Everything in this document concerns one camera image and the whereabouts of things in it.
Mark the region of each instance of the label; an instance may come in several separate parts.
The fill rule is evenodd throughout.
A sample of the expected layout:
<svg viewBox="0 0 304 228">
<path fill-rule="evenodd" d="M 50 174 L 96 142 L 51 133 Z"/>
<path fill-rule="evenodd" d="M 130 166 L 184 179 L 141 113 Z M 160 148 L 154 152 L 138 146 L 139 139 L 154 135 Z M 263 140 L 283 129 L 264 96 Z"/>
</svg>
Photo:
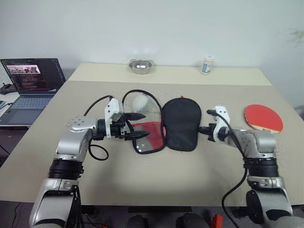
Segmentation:
<svg viewBox="0 0 304 228">
<path fill-rule="evenodd" d="M 204 63 L 202 72 L 203 72 L 203 73 L 209 73 L 210 70 L 211 70 L 211 65 L 210 65 L 210 64 L 205 64 L 205 63 Z"/>
</svg>

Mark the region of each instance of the laptop screen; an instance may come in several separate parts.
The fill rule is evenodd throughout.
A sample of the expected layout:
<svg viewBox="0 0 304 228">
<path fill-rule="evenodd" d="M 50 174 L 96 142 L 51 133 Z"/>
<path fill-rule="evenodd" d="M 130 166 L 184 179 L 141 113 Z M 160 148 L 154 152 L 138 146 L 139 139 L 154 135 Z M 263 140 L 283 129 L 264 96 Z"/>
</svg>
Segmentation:
<svg viewBox="0 0 304 228">
<path fill-rule="evenodd" d="M 56 58 L 1 59 L 1 63 L 20 94 L 52 95 L 66 81 Z"/>
</svg>

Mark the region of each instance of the ping pong paddle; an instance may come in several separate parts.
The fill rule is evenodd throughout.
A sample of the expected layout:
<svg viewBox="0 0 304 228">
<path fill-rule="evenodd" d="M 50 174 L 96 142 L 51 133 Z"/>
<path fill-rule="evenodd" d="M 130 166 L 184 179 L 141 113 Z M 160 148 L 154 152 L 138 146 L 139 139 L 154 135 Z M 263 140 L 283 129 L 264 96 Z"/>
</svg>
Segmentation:
<svg viewBox="0 0 304 228">
<path fill-rule="evenodd" d="M 245 108 L 244 117 L 249 126 L 257 130 L 270 130 L 279 133 L 283 130 L 280 116 L 271 108 L 260 104 L 252 104 Z"/>
</svg>

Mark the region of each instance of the white bottle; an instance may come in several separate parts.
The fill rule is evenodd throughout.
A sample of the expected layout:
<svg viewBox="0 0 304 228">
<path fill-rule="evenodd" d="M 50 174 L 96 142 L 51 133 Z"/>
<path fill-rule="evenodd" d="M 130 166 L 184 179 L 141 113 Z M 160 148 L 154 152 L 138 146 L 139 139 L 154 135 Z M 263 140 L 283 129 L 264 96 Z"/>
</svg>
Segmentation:
<svg viewBox="0 0 304 228">
<path fill-rule="evenodd" d="M 211 72 L 211 68 L 213 66 L 214 56 L 213 55 L 206 55 L 205 60 L 203 62 L 203 66 L 201 68 L 202 74 L 209 74 Z"/>
</svg>

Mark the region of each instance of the beige tabletop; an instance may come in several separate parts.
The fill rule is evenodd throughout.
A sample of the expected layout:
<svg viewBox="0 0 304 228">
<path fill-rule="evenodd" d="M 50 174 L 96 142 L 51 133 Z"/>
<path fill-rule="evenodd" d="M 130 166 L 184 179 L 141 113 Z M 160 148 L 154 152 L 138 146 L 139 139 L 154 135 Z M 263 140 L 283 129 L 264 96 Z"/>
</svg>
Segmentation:
<svg viewBox="0 0 304 228">
<path fill-rule="evenodd" d="M 106 74 L 106 77 L 102 76 L 99 80 L 115 75 L 115 71 L 103 72 L 104 67 L 100 66 L 100 75 Z M 299 174 L 304 173 L 304 122 L 263 79 L 258 69 L 248 71 L 261 74 L 260 79 L 266 83 L 176 85 L 102 82 L 94 81 L 90 72 L 82 80 L 73 80 L 78 77 L 77 70 L 0 168 L 0 200 L 35 200 L 70 118 L 82 115 L 94 100 L 104 95 L 111 94 L 121 99 L 131 89 L 143 89 L 155 95 L 161 105 L 181 95 L 195 100 L 203 112 L 201 125 L 213 122 L 205 111 L 215 105 L 225 106 L 231 124 L 245 129 L 249 128 L 243 118 L 247 105 L 262 104 L 277 111 L 284 122 L 283 131 L 275 135 L 279 172 L 285 179 L 291 203 L 303 204 L 304 181 Z M 106 101 L 99 103 L 88 116 L 104 118 L 105 105 Z M 85 172 L 79 179 L 82 203 L 86 205 L 219 206 L 223 194 L 240 180 L 244 171 L 241 156 L 235 148 L 209 142 L 201 134 L 198 146 L 192 152 L 165 148 L 154 154 L 139 155 L 129 141 L 111 138 L 97 144 L 107 148 L 110 157 L 106 161 L 96 161 L 87 154 Z M 248 190 L 248 185 L 244 183 L 229 196 L 227 205 L 244 206 Z"/>
<path fill-rule="evenodd" d="M 199 67 L 156 66 L 146 75 L 133 73 L 128 65 L 82 63 L 70 81 L 194 84 L 194 85 L 240 85 L 271 86 L 258 68 L 213 68 L 212 73 L 203 75 Z"/>
</svg>

